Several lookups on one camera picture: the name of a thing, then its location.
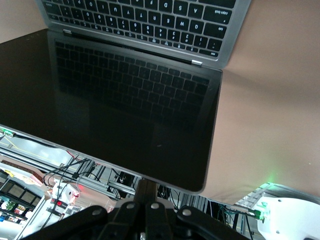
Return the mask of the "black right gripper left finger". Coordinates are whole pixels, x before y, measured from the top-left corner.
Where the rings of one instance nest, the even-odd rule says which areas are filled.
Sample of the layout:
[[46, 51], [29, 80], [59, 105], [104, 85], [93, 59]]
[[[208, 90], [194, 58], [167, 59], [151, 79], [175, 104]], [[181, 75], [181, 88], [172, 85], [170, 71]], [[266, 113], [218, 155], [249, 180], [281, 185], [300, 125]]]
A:
[[140, 180], [133, 201], [127, 201], [110, 213], [99, 205], [90, 206], [72, 216], [36, 231], [21, 240], [130, 240], [147, 181]]

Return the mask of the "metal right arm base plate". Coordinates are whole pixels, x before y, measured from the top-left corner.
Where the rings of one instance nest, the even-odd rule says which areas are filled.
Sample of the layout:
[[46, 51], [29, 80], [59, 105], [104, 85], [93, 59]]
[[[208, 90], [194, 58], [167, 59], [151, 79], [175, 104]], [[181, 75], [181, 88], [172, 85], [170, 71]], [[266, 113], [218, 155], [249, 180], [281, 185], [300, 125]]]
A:
[[320, 197], [282, 184], [267, 182], [238, 200], [234, 205], [253, 209], [261, 197], [294, 198], [320, 205]]

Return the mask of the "long aluminium frame rail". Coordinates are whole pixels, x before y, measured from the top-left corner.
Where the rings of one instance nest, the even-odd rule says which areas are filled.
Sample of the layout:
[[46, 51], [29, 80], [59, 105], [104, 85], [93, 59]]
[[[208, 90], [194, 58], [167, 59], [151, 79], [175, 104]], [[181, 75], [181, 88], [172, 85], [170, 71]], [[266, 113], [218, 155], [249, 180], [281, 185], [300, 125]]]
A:
[[84, 195], [93, 190], [113, 200], [132, 198], [140, 177], [105, 166], [70, 150], [64, 150], [0, 128], [0, 152], [6, 157], [42, 171], [50, 186], [63, 178]]

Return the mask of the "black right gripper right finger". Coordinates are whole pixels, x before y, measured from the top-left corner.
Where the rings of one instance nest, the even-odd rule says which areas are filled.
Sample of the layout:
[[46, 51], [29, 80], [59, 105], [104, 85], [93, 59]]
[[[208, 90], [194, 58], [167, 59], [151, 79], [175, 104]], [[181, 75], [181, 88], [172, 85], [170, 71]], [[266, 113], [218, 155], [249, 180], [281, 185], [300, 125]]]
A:
[[146, 240], [248, 240], [197, 208], [166, 208], [157, 200], [157, 184], [150, 180], [146, 202]]

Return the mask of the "white box with red light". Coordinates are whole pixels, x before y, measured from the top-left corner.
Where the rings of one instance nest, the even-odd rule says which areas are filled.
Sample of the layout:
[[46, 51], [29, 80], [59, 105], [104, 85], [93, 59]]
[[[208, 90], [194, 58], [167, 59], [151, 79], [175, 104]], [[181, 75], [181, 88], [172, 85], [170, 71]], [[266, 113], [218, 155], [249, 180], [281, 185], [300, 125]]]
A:
[[70, 183], [62, 180], [55, 179], [54, 182], [47, 211], [60, 217], [68, 206], [75, 203], [79, 191]]

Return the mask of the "grey aluminium laptop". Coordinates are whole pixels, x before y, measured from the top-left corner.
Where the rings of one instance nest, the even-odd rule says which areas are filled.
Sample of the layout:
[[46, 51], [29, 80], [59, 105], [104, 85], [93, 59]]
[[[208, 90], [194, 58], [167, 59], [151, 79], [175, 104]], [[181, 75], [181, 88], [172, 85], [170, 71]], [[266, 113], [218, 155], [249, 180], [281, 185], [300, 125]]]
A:
[[0, 135], [201, 192], [251, 0], [34, 0], [47, 28], [0, 44]]

